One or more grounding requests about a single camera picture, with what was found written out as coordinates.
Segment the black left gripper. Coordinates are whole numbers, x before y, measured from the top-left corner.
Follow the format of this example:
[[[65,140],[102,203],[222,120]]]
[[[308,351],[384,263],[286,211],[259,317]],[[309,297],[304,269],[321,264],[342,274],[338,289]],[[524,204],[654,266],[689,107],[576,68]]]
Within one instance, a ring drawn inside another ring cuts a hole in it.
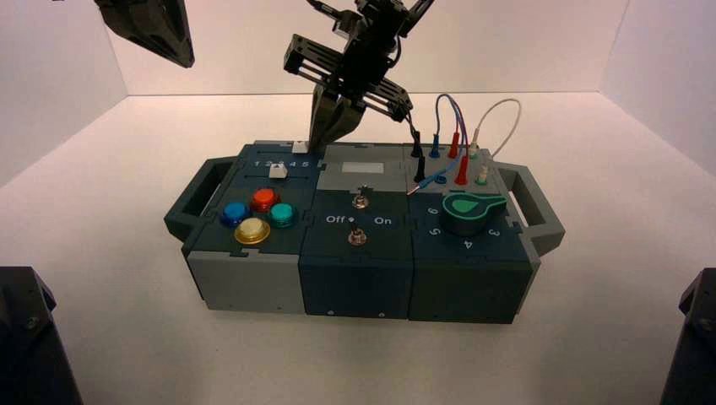
[[[96,0],[106,26],[116,35],[182,68],[195,63],[182,0]]]

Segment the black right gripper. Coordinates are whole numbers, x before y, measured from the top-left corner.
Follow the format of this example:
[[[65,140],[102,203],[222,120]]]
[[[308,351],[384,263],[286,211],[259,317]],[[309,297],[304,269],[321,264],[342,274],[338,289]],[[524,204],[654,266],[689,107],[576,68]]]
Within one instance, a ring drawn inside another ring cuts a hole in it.
[[[284,56],[284,70],[315,83],[308,150],[321,152],[353,132],[366,108],[401,122],[412,109],[406,90],[386,74],[395,64],[400,26],[365,21],[351,31],[340,52],[294,34]],[[337,104],[337,95],[344,97]]]

